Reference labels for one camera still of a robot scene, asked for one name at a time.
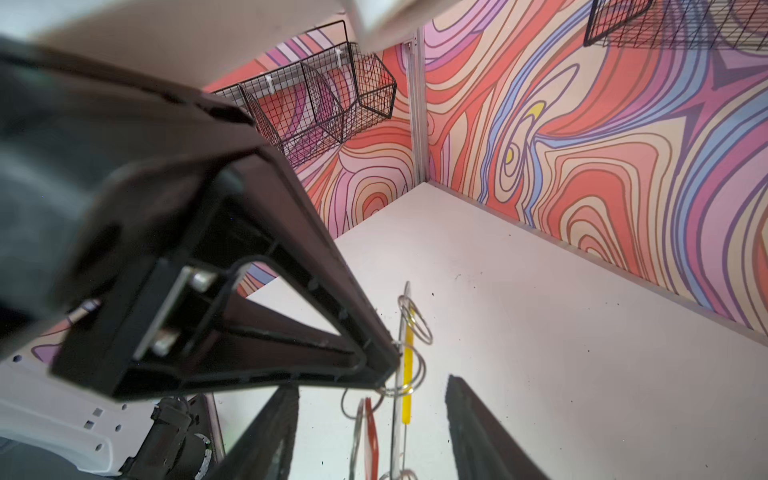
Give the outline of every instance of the round hole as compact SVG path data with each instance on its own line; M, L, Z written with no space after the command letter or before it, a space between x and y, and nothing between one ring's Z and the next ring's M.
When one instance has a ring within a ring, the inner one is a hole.
M119 223L109 223L101 232L99 232L89 248L83 253L80 260L76 263L74 273L81 275L87 272L92 266L106 257L120 243L120 235L123 233L123 227Z

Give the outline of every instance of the colorful swirl pattern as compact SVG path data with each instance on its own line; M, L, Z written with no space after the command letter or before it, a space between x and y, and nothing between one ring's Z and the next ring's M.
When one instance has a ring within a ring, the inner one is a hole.
M340 28L299 35L208 85L205 90L215 91L265 71L289 65L341 41L344 41L344 35ZM397 82L392 119L357 134L344 145L327 151L296 169L296 174L333 238L381 210L413 187L415 169L402 46L387 48L377 55ZM331 87L339 97L349 98L349 95L343 92L349 89L350 85L348 78L336 75ZM264 265L255 263L240 284L238 292L243 296L250 295L274 276L274 272L264 268Z
M425 27L433 180L761 333L768 56L584 48L589 2Z

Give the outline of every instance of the wire mesh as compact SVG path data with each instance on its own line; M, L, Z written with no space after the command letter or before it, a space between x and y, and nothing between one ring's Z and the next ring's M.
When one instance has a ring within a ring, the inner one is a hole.
M768 49L765 0L593 0L584 45Z
M396 90L378 56L346 41L214 94L246 108L297 167L391 118Z

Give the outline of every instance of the yellow spot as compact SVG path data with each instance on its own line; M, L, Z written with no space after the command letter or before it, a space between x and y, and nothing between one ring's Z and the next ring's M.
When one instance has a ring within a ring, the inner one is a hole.
M528 115L533 115L534 120L538 120L538 118L541 116L542 111L544 111L544 107L546 107L547 104L543 100L537 101L531 107L528 109L527 112L525 112L525 115L523 115L523 118L527 117Z

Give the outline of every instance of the psychedelic wallpaper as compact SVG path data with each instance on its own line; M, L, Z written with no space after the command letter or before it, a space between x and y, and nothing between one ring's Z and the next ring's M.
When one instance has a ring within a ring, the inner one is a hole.
M584 48L589 8L425 27L431 178L765 334L768 55Z
M329 22L343 18L337 15ZM350 40L354 34L347 26ZM205 87L216 91L344 41L341 27L311 31L277 45L221 80ZM414 165L409 120L406 60L401 45L378 52L397 82L392 119L383 121L344 145L320 155L296 169L306 192L323 219L331 237L336 238L413 187ZM341 88L341 83L332 83ZM253 264L240 284L240 295L248 296L275 277L260 263Z

